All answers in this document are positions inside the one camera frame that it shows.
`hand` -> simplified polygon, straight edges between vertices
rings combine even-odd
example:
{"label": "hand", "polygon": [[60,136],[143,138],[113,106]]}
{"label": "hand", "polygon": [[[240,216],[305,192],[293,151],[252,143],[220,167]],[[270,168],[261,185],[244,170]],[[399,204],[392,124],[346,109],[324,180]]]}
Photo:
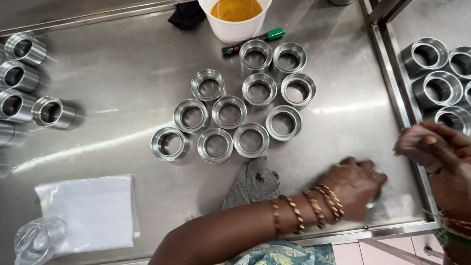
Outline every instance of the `hand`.
{"label": "hand", "polygon": [[421,141],[428,153],[443,164],[437,173],[430,175],[436,203],[448,217],[471,222],[471,140],[436,123],[422,122],[421,126],[447,141],[446,145],[431,136]]}
{"label": "hand", "polygon": [[375,197],[386,183],[385,174],[373,174],[371,160],[357,161],[348,157],[334,165],[320,184],[329,187],[340,200],[346,220],[363,220],[366,204]]}

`fingernail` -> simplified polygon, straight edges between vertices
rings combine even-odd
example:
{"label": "fingernail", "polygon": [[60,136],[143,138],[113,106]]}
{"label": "fingernail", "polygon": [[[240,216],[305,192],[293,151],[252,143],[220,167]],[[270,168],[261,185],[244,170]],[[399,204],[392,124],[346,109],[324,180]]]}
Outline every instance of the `fingernail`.
{"label": "fingernail", "polygon": [[423,138],[423,142],[427,145],[431,145],[431,144],[437,143],[437,139],[435,139],[435,137],[433,136],[427,135]]}

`stainless steel table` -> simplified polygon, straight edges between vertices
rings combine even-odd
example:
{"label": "stainless steel table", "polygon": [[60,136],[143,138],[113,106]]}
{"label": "stainless steel table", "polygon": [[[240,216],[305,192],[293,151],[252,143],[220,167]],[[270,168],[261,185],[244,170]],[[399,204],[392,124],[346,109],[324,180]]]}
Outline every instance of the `stainless steel table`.
{"label": "stainless steel table", "polygon": [[[223,164],[208,164],[196,152],[197,137],[191,136],[187,156],[168,163],[152,155],[149,143],[158,128],[173,123],[176,105],[193,97],[190,81],[196,72],[219,71],[227,93],[238,97],[244,77],[238,57],[221,57],[225,44],[207,21],[193,31],[180,31],[167,22],[172,13],[46,29],[36,36],[49,51],[35,94],[75,102],[85,119],[71,131],[29,123],[27,142],[7,150],[12,173],[0,180],[4,261],[14,260],[16,230],[41,215],[34,192],[40,183],[135,176],[141,229],[135,246],[68,255],[50,264],[146,258],[170,230],[220,209],[245,158],[234,152]],[[325,231],[311,228],[290,239],[311,245],[436,227],[421,211],[430,204],[430,194],[423,191],[429,191],[428,183],[421,183],[407,159],[393,155],[400,127],[408,121],[393,109],[402,102],[388,94],[359,2],[338,7],[327,0],[273,1],[262,31],[277,27],[283,27],[286,36],[270,45],[292,41],[304,47],[309,58],[303,73],[317,85],[316,97],[301,111],[301,134],[285,144],[272,141],[267,154],[280,176],[282,193],[310,187],[346,156],[370,158],[389,177],[379,205],[364,222],[343,222]],[[263,124],[267,113],[249,112],[248,121]]]}

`gold bangle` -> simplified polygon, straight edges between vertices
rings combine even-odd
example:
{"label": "gold bangle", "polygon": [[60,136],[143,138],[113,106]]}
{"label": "gold bangle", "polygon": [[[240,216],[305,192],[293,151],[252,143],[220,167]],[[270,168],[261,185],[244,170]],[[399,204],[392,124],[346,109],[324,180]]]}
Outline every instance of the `gold bangle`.
{"label": "gold bangle", "polygon": [[329,192],[329,194],[333,197],[334,203],[336,204],[336,206],[339,210],[339,215],[340,215],[339,218],[340,218],[340,220],[342,220],[343,216],[345,215],[345,212],[343,211],[343,206],[342,206],[342,204],[340,204],[340,200],[337,197],[337,195],[335,195],[335,193],[331,189],[329,189],[329,187],[327,187],[325,185],[322,185],[322,184],[320,184],[319,186],[326,189]]}
{"label": "gold bangle", "polygon": [[324,195],[325,200],[327,201],[327,204],[330,205],[330,207],[331,207],[331,209],[332,209],[332,212],[333,212],[333,214],[335,215],[335,222],[336,222],[336,223],[340,222],[339,210],[338,210],[337,207],[335,206],[335,203],[330,199],[329,195],[327,195],[327,193],[325,193],[323,190],[321,190],[321,189],[318,188],[318,187],[315,187],[314,189],[315,189],[315,190],[318,190],[322,195]]}
{"label": "gold bangle", "polygon": [[311,196],[311,192],[309,190],[303,190],[302,193],[308,199],[314,213],[316,213],[317,227],[319,227],[319,229],[324,229],[326,227],[325,216],[322,214],[321,207],[317,203],[317,200]]}
{"label": "gold bangle", "polygon": [[285,199],[289,203],[289,205],[293,209],[294,214],[296,215],[296,219],[298,219],[299,230],[295,232],[295,234],[302,234],[304,230],[304,220],[301,217],[301,212],[299,211],[298,208],[296,208],[296,204],[293,202],[293,200],[290,197],[287,197],[285,195],[280,195],[279,198]]}
{"label": "gold bangle", "polygon": [[280,225],[280,212],[279,212],[279,207],[278,207],[278,200],[277,199],[273,199],[271,201],[272,205],[273,205],[273,219],[274,219],[274,222],[275,222],[275,233],[276,233],[276,238],[278,238],[280,236],[280,229],[281,229],[281,225]]}

